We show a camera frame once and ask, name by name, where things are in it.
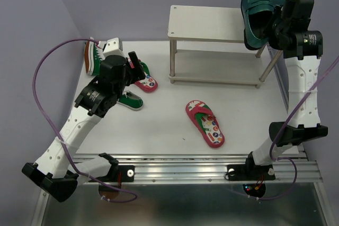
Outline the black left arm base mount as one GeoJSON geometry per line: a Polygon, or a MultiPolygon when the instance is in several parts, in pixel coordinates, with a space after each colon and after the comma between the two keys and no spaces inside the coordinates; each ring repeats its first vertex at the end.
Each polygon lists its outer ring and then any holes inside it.
{"type": "Polygon", "coordinates": [[[90,175],[102,182],[131,183],[135,177],[134,165],[122,165],[107,153],[90,161],[90,175]]]}

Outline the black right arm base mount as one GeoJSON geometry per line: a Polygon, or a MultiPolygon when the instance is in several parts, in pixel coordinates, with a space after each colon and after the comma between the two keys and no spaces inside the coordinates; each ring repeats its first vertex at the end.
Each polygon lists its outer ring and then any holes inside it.
{"type": "Polygon", "coordinates": [[[251,152],[243,164],[228,165],[224,178],[229,181],[275,180],[275,174],[272,165],[256,165],[251,152]]]}

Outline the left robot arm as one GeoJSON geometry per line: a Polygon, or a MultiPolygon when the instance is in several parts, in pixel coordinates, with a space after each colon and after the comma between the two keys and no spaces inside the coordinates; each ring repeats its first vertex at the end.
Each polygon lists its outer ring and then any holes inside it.
{"type": "Polygon", "coordinates": [[[64,202],[77,187],[89,181],[119,192],[109,182],[133,181],[133,166],[119,166],[117,159],[101,153],[92,160],[75,164],[73,156],[90,131],[116,105],[125,87],[146,77],[134,51],[128,57],[110,55],[100,64],[100,73],[75,99],[70,115],[49,148],[35,161],[27,162],[22,173],[58,202],[64,202]]]}

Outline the pink flip-flop with letters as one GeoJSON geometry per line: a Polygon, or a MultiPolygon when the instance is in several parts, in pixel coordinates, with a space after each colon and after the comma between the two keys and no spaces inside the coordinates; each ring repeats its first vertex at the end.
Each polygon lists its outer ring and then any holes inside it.
{"type": "Polygon", "coordinates": [[[205,102],[189,101],[185,111],[209,147],[217,149],[225,143],[225,136],[220,130],[217,118],[205,102]]]}

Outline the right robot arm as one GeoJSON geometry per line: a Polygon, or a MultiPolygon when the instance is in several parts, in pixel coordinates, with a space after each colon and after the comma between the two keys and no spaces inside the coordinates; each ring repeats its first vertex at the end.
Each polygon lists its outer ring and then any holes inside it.
{"type": "Polygon", "coordinates": [[[266,173],[272,162],[293,146],[327,136],[317,109],[318,68],[323,54],[323,36],[308,29],[314,0],[284,0],[263,29],[273,49],[283,51],[289,81],[287,122],[272,122],[268,139],[251,152],[244,174],[256,178],[266,173]]]}

